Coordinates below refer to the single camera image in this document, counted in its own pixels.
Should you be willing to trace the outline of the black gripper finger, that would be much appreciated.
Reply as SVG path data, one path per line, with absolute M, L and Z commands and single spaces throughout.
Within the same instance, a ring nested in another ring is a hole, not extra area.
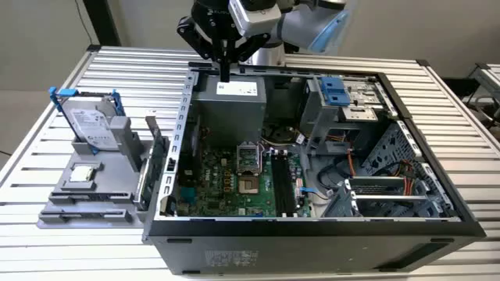
M 270 39 L 270 33 L 254 35 L 239 46 L 237 46 L 237 40 L 229 40 L 226 45 L 226 82 L 230 82 L 231 65 L 239 61 L 247 61 Z
M 186 16 L 179 20 L 177 32 L 185 41 L 190 44 L 198 54 L 206 59 L 211 59 L 219 64 L 221 81 L 226 82 L 226 54 L 225 44 L 218 31 L 217 21 L 210 18 L 209 24 L 202 25 L 206 35 L 211 38 L 211 42 L 203 37 L 197 29 L 197 22 L 191 16 Z

